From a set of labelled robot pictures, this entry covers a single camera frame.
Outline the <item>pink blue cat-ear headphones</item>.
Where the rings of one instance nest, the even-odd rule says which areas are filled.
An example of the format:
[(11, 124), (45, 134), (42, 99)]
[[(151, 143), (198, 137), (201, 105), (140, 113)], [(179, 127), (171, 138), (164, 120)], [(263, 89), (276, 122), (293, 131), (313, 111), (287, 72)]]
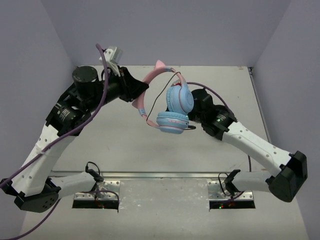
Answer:
[(188, 114), (194, 108), (194, 98), (185, 78), (180, 72), (158, 60), (154, 69), (144, 77), (143, 82), (149, 85), (158, 75), (166, 72), (172, 72), (178, 77), (166, 91), (167, 111), (159, 112), (156, 122), (151, 121), (144, 106), (145, 93), (135, 99), (132, 106), (138, 110), (148, 126), (164, 133), (182, 134), (189, 127)]

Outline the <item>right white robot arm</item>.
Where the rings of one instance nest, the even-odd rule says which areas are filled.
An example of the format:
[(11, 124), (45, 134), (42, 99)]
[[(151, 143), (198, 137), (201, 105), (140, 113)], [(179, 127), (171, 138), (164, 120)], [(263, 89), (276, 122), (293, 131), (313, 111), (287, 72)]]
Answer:
[(207, 91), (195, 89), (193, 110), (188, 114), (191, 121), (200, 123), (211, 137), (230, 144), (264, 167), (264, 171), (247, 172), (233, 170), (224, 180), (231, 194), (254, 190), (270, 192), (283, 202), (290, 203), (308, 178), (307, 157), (301, 151), (291, 153), (276, 147), (254, 134), (232, 111), (213, 103)]

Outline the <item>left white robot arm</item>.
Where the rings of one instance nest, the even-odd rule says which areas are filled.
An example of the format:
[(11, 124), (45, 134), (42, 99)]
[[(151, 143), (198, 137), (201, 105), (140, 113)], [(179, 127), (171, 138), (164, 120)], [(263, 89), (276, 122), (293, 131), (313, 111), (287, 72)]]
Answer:
[(73, 70), (73, 83), (50, 111), (19, 173), (0, 182), (4, 193), (15, 197), (20, 210), (43, 213), (61, 198), (79, 192), (93, 193), (103, 183), (103, 177), (88, 167), (66, 177), (50, 177), (50, 173), (68, 145), (93, 120), (95, 111), (115, 99), (132, 102), (148, 89), (148, 84), (135, 79), (126, 67), (119, 67), (118, 71), (107, 68), (103, 71), (105, 79), (100, 80), (92, 66)]

